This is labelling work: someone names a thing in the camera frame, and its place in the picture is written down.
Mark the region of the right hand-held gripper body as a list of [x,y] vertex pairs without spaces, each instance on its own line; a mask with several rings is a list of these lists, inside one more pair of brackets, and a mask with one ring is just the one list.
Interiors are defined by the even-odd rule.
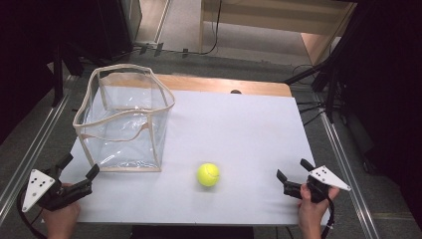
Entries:
[[[350,191],[351,187],[342,179],[336,176],[325,165],[315,167],[309,172],[308,188],[311,191],[312,202],[319,203],[328,197],[328,190],[331,186]],[[287,181],[284,184],[284,193],[297,199],[301,199],[301,186],[298,183]]]

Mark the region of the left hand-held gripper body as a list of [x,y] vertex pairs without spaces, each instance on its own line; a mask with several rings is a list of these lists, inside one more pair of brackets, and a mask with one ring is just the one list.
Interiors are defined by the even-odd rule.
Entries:
[[71,186],[64,186],[59,180],[58,171],[60,170],[48,172],[31,170],[22,212],[28,212],[34,205],[55,211],[92,193],[92,181],[84,179]]

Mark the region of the clear plastic bag beige trim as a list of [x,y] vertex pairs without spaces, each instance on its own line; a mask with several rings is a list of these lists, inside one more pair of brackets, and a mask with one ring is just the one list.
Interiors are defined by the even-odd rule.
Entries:
[[93,70],[73,127],[90,164],[102,171],[159,171],[174,94],[151,69],[117,64]]

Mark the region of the yellow tennis ball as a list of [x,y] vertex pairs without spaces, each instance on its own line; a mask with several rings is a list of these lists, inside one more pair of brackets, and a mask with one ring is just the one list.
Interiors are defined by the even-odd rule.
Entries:
[[197,180],[203,186],[214,186],[220,176],[219,168],[213,163],[203,163],[197,170]]

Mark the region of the person's left hand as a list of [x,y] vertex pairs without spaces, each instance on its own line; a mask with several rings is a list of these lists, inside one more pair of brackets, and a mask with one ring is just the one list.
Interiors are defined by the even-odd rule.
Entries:
[[44,209],[41,216],[47,228],[47,239],[71,239],[80,212],[78,201],[56,211]]

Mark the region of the person's right hand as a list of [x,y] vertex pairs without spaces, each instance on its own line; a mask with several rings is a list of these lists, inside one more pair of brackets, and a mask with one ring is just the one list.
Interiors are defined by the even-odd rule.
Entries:
[[302,227],[320,226],[322,217],[329,207],[329,202],[339,194],[337,187],[328,190],[328,199],[319,203],[312,202],[311,191],[304,183],[301,185],[302,201],[299,204],[299,225]]

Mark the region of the black metal stand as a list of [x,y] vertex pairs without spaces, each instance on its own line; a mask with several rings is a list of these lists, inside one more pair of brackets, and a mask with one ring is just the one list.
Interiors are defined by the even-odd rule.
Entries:
[[53,108],[59,104],[64,96],[63,65],[74,76],[79,76],[83,72],[84,68],[79,60],[79,52],[75,44],[70,42],[61,43],[53,51]]

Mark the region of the black tripod stand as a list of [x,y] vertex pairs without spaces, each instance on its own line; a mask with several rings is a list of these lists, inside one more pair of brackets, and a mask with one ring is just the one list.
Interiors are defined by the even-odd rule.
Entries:
[[332,113],[334,111],[334,99],[339,80],[340,64],[345,60],[345,51],[350,46],[353,35],[360,28],[363,17],[363,13],[355,12],[354,9],[349,10],[347,14],[349,17],[344,33],[329,56],[311,69],[284,80],[284,84],[290,86],[299,80],[309,77],[313,73],[317,73],[311,87],[314,92],[321,92],[324,87],[328,87],[326,100],[321,107],[330,123],[333,123]]

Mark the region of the dark cabinet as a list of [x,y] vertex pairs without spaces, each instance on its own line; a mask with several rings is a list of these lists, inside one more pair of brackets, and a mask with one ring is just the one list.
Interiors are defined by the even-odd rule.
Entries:
[[139,0],[77,0],[77,42],[99,59],[129,53],[142,20]]

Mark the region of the light wooden cabinet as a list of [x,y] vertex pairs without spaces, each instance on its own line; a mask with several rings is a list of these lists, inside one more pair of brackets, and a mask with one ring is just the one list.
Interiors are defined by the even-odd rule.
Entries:
[[220,15],[220,23],[299,32],[315,66],[343,36],[356,6],[351,0],[201,0],[199,44],[204,22]]

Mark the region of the metal floor rail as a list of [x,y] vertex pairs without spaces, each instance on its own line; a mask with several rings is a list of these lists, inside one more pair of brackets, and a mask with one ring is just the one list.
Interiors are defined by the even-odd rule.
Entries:
[[52,107],[48,103],[53,96],[48,93],[0,145],[0,228],[79,79],[78,76],[65,77],[64,96],[58,104]]
[[365,239],[380,239],[371,212],[359,188],[346,153],[338,137],[335,125],[329,121],[328,116],[323,110],[320,110],[319,112],[321,114],[322,124],[325,128],[325,132],[341,171],[342,178],[351,187],[351,190],[349,191],[350,199]]

